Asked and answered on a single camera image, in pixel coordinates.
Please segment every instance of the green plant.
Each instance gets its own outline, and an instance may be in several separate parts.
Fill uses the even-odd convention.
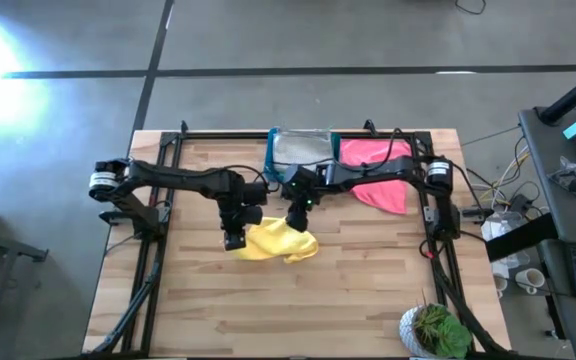
[[[430,304],[421,309],[413,322],[413,330],[424,349],[441,357],[463,359],[472,341],[468,329],[439,305]]]

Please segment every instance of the wooden table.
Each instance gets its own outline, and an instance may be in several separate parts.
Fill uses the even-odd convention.
[[[431,132],[435,153],[463,166],[456,130]],[[136,132],[131,155],[155,163],[160,134]],[[265,150],[265,140],[184,140],[181,167],[261,169]],[[237,171],[248,181],[254,178],[252,172]],[[469,206],[472,197],[458,172],[454,187],[453,201]],[[135,194],[145,202],[149,192],[142,188]],[[436,297],[430,263],[417,249],[425,235],[411,186],[406,203],[408,214],[396,216],[350,194],[324,197],[309,214],[319,253],[284,264],[280,258],[234,259],[220,243],[216,203],[176,191],[150,355],[409,355],[399,339],[399,319],[424,298]],[[285,216],[288,205],[273,194],[264,215]],[[108,245],[131,233],[130,226],[113,228]],[[468,305],[495,340],[510,348],[484,244],[462,237],[455,247]],[[138,248],[138,241],[129,241],[106,256],[84,350],[98,345],[125,311]]]

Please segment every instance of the yellow cloth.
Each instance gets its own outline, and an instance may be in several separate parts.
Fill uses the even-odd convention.
[[[246,247],[232,253],[244,260],[265,260],[287,255],[286,264],[301,261],[317,253],[317,239],[308,231],[300,233],[286,224],[286,219],[264,217],[261,224],[246,232]]]

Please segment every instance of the gray floor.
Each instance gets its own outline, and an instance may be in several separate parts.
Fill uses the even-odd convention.
[[[0,72],[146,69],[163,4],[0,0]],[[168,29],[160,68],[576,64],[576,0],[488,0],[479,17],[447,0],[178,0]],[[96,160],[125,154],[143,83],[0,80],[0,232],[50,248],[45,264],[16,269],[0,309],[0,358],[81,349],[108,232],[88,177]],[[371,118],[384,128],[457,128],[466,143],[515,126],[518,110],[575,83],[576,72],[158,79],[145,128]],[[519,136],[465,146],[466,163],[500,176]],[[542,336],[543,299],[509,295],[502,306],[516,350],[572,357]]]

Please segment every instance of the white pot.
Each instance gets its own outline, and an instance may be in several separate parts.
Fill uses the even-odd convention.
[[[424,305],[419,305],[406,311],[399,321],[399,337],[401,337],[401,341],[406,345],[406,348],[416,356],[431,359],[445,359],[426,351],[423,346],[421,346],[421,343],[417,339],[417,335],[413,330],[413,323],[417,318],[417,314],[424,307]]]

